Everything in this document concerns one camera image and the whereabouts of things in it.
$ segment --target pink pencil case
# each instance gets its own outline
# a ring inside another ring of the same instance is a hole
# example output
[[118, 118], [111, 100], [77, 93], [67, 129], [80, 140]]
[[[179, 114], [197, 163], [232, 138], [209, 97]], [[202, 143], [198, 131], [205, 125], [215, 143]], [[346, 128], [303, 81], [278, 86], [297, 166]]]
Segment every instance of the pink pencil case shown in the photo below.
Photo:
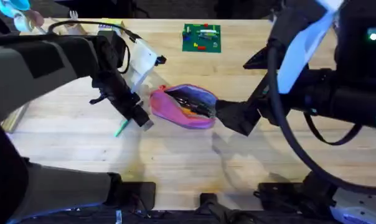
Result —
[[[216, 100], [217, 97], [213, 93], [190, 84], [170, 88], [160, 86], [150, 97], [153, 114], [187, 129], [211, 128], [215, 123]], [[193, 105], [201, 113], [187, 112], [189, 110], [182, 106], [182, 101], [183, 104], [190, 105], [194, 102]]]

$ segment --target wooden tabletop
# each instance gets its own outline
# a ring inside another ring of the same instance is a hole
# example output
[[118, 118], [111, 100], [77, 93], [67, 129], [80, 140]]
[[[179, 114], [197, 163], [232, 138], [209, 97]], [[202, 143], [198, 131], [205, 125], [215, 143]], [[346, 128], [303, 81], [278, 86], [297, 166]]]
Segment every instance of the wooden tabletop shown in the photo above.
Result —
[[[222, 53], [182, 52], [184, 23], [205, 22], [221, 25]], [[161, 84], [191, 83], [221, 99], [243, 101], [265, 74], [242, 65], [264, 47], [271, 29], [267, 21], [127, 19], [124, 23], [167, 58], [150, 74], [143, 87], [147, 95]], [[312, 68], [333, 68], [335, 46], [334, 34], [328, 34], [311, 60]], [[49, 166], [118, 172], [124, 181], [153, 181], [158, 210], [193, 209], [201, 192], [218, 193], [232, 208], [259, 208], [252, 196], [259, 182], [300, 182], [309, 172], [280, 129], [265, 119], [245, 137], [219, 121], [212, 129], [187, 130], [151, 115], [155, 125], [149, 131], [130, 123], [115, 138], [122, 118], [106, 100], [88, 103], [99, 94], [90, 82], [90, 78], [76, 80], [30, 104], [12, 135], [23, 156]], [[314, 120], [330, 141], [351, 127], [332, 119]], [[301, 113], [290, 112], [288, 121], [303, 148], [326, 170], [358, 184], [376, 185], [376, 130], [364, 128], [348, 144], [331, 147], [311, 134]]]

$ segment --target marker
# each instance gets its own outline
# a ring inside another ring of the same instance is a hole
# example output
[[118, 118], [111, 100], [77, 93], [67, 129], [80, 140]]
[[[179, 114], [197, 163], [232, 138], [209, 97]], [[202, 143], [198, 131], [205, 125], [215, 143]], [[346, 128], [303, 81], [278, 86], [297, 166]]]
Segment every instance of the marker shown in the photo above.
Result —
[[125, 120], [125, 121], [121, 124], [120, 128], [115, 132], [114, 136], [115, 136], [115, 137], [118, 137], [119, 134], [122, 132], [122, 130], [124, 130], [124, 128], [127, 126], [127, 124], [128, 124], [129, 122], [130, 122], [129, 120]]

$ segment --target green circuit board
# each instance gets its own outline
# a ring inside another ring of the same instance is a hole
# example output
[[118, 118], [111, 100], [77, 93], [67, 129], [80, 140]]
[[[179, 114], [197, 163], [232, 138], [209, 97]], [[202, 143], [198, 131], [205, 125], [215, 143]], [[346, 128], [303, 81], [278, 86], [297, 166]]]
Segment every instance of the green circuit board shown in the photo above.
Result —
[[[200, 30], [215, 30], [216, 33], [214, 34], [214, 36], [211, 37], [211, 39], [205, 39], [201, 37]], [[182, 31], [182, 36], [183, 36], [182, 38], [182, 51], [183, 52], [221, 53], [221, 26], [220, 25], [185, 24], [184, 30]]]

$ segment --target gray floor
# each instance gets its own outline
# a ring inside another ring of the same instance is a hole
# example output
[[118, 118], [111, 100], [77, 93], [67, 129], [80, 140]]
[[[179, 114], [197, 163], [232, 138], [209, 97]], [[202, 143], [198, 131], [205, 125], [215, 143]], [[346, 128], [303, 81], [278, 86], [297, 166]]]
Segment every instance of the gray floor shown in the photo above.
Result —
[[[217, 0], [135, 0], [137, 5], [148, 11], [154, 19], [215, 19], [214, 6]], [[278, 0], [231, 0], [235, 1], [233, 19], [260, 19], [270, 12], [270, 7]], [[33, 10], [39, 11], [44, 17], [66, 17], [68, 8], [54, 3], [53, 0], [30, 0]], [[11, 18], [1, 18], [13, 31]]]

